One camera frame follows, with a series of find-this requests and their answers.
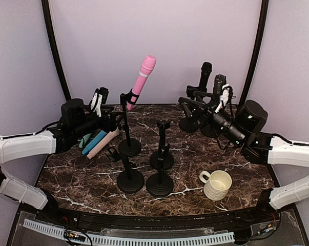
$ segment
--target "teal object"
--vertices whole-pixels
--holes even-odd
[[[89,144],[87,144],[83,150],[83,155],[87,155],[106,135],[107,133],[105,131],[98,133],[98,135],[94,137],[94,139]]]
[[[87,143],[88,139],[91,137],[91,133],[85,135],[82,139],[81,139],[81,142],[79,144],[79,148],[83,148],[85,146],[85,144]]]

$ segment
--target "white mug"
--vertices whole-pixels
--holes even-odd
[[[214,171],[212,174],[203,171],[200,173],[200,180],[205,183],[204,194],[212,201],[219,201],[226,197],[232,185],[232,178],[222,170]]]

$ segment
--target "dark marble tabletop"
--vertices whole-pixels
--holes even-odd
[[[249,163],[240,150],[222,151],[216,140],[198,130],[187,133],[178,127],[183,112],[179,105],[137,105],[128,113],[131,136],[142,144],[141,153],[131,158],[145,178],[156,173],[149,164],[157,150],[159,135],[157,119],[170,120],[167,143],[175,158],[167,173],[174,180],[174,190],[168,197],[152,197],[144,186],[136,194],[124,194],[116,185],[123,171],[121,161],[111,163],[106,148],[91,161],[82,156],[78,146],[61,154],[50,155],[39,177],[38,187],[48,190],[60,207],[78,211],[135,216],[177,216],[231,211],[255,206],[262,190],[274,183],[266,166]],[[118,146],[124,132],[109,143]],[[201,171],[227,171],[233,179],[228,195],[213,202],[204,195]]]

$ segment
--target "pink microphone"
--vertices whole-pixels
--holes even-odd
[[[139,76],[137,77],[136,83],[134,88],[132,89],[132,93],[134,95],[140,95],[146,80],[148,79],[149,75],[152,73],[156,64],[156,58],[152,55],[147,55],[140,66]],[[131,102],[136,102],[137,97],[132,96]],[[132,104],[127,104],[127,109],[131,110],[133,108]]]

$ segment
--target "white wall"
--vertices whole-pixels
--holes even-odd
[[[72,97],[89,101],[105,86],[108,102],[118,103],[153,54],[157,65],[139,103],[177,103],[187,85],[198,85],[204,61],[213,64],[209,91],[214,76],[224,74],[239,98],[261,0],[50,2]]]
[[[309,0],[270,1],[249,99],[268,111],[266,132],[309,141]],[[286,165],[274,169],[282,185],[309,174]],[[309,237],[309,199],[297,206]]]
[[[41,129],[59,118],[62,103],[41,1],[0,0],[0,135]],[[34,184],[44,158],[12,161],[3,168]],[[0,246],[6,245],[17,207],[0,195]]]

